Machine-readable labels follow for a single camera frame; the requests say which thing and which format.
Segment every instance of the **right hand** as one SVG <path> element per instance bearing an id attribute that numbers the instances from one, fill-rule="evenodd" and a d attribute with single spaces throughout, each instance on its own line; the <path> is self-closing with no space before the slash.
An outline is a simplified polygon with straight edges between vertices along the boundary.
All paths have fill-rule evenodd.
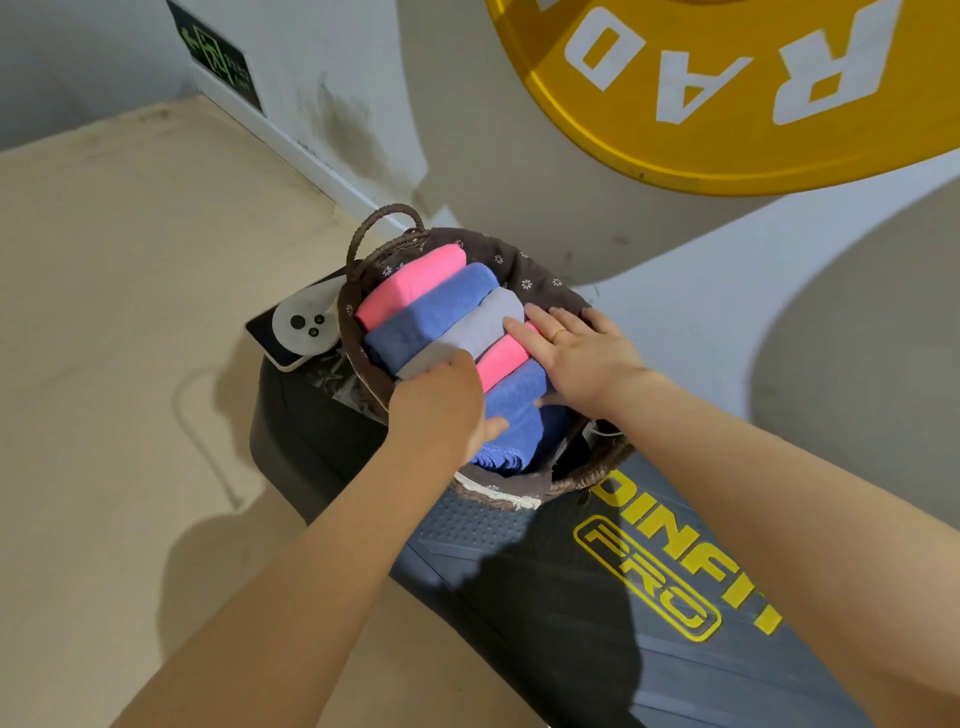
<path id="1" fill-rule="evenodd" d="M 630 339 L 595 308 L 583 311 L 588 323 L 562 308 L 547 312 L 528 303 L 524 311 L 540 333 L 512 318 L 503 326 L 557 388 L 559 396 L 547 395 L 542 403 L 567 404 L 594 420 L 614 419 L 624 389 L 649 371 Z"/>

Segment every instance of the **textured rubber surface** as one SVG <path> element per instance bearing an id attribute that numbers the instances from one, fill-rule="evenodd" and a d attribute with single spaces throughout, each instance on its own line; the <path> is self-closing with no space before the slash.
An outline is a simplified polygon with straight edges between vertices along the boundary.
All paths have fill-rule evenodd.
<path id="1" fill-rule="evenodd" d="M 263 473 L 308 521 L 363 466 L 382 425 L 269 363 L 251 445 Z M 621 471 L 690 525 L 709 532 L 636 455 Z M 692 642 L 574 538 L 598 518 L 649 549 L 714 605 L 722 624 Z M 592 529 L 586 525 L 581 535 Z M 397 559 L 392 576 L 449 622 L 552 728 L 565 726 L 869 725 L 792 630 L 767 635 L 752 593 L 733 609 L 706 570 L 690 574 L 597 496 L 560 497 L 536 512 L 493 510 L 447 492 Z"/>

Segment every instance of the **floor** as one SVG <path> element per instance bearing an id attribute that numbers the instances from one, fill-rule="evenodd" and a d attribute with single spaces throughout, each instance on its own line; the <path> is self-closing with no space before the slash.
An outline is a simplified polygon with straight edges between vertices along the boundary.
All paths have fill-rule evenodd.
<path id="1" fill-rule="evenodd" d="M 303 528 L 242 326 L 355 226 L 199 97 L 0 155 L 0 724 L 109 724 Z M 542 726 L 390 582 L 321 725 L 454 723 Z"/>

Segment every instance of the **wall stain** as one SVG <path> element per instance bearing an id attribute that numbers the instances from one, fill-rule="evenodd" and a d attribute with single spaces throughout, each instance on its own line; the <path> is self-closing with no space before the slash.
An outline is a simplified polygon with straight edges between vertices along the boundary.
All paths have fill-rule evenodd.
<path id="1" fill-rule="evenodd" d="M 391 167 L 390 158 L 370 128 L 370 108 L 363 101 L 336 95 L 321 76 L 316 94 L 300 91 L 298 108 L 314 137 L 325 142 L 357 176 L 378 182 L 399 199 L 410 199 L 416 185 Z M 309 144 L 299 143 L 309 149 Z"/>

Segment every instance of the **left hand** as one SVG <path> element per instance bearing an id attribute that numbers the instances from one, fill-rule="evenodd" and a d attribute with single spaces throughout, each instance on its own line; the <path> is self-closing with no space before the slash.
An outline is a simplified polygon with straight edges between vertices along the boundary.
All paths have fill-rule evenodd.
<path id="1" fill-rule="evenodd" d="M 396 384 L 390 399 L 388 441 L 449 458 L 451 470 L 468 463 L 509 425 L 484 416 L 484 394 L 473 358 L 463 350 L 423 374 Z"/>

